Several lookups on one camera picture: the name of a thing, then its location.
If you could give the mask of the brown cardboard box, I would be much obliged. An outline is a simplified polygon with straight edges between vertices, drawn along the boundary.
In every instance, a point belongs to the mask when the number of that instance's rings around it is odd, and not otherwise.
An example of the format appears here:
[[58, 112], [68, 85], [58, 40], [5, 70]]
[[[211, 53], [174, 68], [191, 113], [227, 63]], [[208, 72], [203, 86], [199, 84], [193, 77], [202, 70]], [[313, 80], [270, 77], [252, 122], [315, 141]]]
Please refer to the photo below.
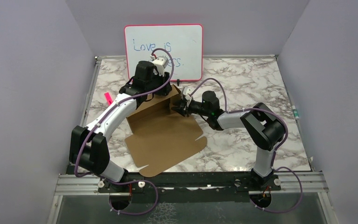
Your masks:
[[165, 97], [156, 96], [127, 117], [132, 135], [125, 139], [139, 173], [154, 177], [207, 146], [207, 138], [194, 117], [183, 117], [171, 110], [180, 99], [180, 90], [172, 85]]

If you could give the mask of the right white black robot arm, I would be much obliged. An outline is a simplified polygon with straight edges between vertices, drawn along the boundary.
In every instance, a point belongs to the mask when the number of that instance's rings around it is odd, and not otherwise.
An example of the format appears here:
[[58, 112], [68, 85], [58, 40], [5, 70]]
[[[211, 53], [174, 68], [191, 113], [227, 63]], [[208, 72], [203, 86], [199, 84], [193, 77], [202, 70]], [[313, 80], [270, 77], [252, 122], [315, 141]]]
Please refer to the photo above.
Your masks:
[[202, 94], [200, 102], [182, 95], [180, 100], [173, 103], [171, 109], [183, 117], [197, 114], [216, 131], [245, 128], [257, 146], [255, 165], [251, 169], [251, 186], [261, 190], [269, 184], [274, 172], [272, 167], [276, 150], [286, 140], [288, 128], [264, 103], [226, 112], [220, 108], [215, 92], [206, 91]]

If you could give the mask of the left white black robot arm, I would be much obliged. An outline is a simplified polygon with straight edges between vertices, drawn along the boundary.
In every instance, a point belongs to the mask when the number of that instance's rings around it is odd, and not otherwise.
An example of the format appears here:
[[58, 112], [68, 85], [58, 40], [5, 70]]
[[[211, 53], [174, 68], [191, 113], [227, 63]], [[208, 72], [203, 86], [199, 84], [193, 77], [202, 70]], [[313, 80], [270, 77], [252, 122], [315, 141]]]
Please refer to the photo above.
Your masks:
[[110, 179], [115, 191], [127, 188], [126, 170], [110, 159], [108, 141], [118, 126], [134, 112], [148, 95], [166, 96], [172, 90], [171, 74], [165, 71], [168, 60], [158, 57], [140, 61], [135, 75], [120, 88], [114, 102], [85, 127], [76, 126], [71, 133], [69, 161], [90, 173]]

